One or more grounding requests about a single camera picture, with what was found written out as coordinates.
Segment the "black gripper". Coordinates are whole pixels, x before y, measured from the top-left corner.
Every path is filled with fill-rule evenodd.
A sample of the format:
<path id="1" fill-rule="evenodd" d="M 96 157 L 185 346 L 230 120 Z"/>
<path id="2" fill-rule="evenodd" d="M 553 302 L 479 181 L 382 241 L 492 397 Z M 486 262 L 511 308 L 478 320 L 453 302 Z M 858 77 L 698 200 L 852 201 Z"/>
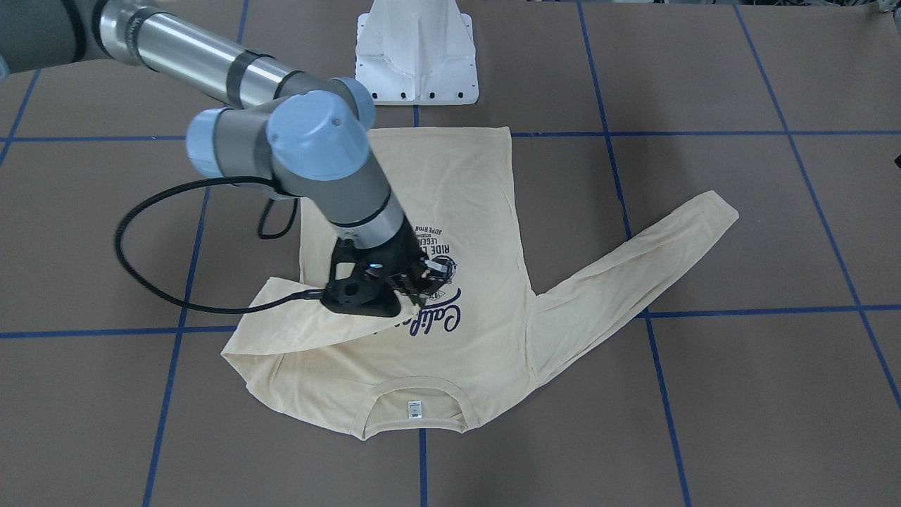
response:
<path id="1" fill-rule="evenodd" d="M 321 302 L 338 314 L 392 318 L 401 312 L 400 294 L 422 304 L 430 285 L 450 284 L 456 272 L 453 258 L 427 258 L 412 225 L 403 224 L 389 241 L 370 249 L 338 239 Z"/>

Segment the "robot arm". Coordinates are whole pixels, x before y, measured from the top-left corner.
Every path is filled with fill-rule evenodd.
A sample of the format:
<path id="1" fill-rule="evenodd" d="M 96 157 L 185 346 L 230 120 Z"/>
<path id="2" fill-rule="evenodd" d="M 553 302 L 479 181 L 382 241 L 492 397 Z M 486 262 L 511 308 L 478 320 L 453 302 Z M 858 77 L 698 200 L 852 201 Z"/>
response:
<path id="1" fill-rule="evenodd" d="M 149 292 L 213 314 L 318 301 L 338 314 L 391 318 L 402 296 L 424 307 L 453 279 L 448 258 L 431 259 L 422 250 L 373 153 L 376 109 L 364 84 L 291 68 L 152 1 L 2 3 L 2 77 L 93 60 L 148 68 L 222 104 L 200 112 L 184 138 L 202 180 L 145 199 L 116 229 L 117 261 Z M 178 299 L 139 274 L 123 250 L 132 221 L 172 196 L 217 185 L 267 187 L 270 200 L 312 200 L 336 233 L 326 285 L 254 307 L 221 308 Z"/>

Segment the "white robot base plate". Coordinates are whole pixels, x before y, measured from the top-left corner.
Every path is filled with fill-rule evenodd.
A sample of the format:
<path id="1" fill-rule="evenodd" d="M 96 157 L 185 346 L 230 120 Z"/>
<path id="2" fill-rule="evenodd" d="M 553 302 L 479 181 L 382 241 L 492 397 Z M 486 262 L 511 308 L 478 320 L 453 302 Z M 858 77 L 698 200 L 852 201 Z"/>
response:
<path id="1" fill-rule="evenodd" d="M 355 78 L 383 106 L 479 99 L 473 22 L 455 1 L 374 1 L 356 22 Z"/>

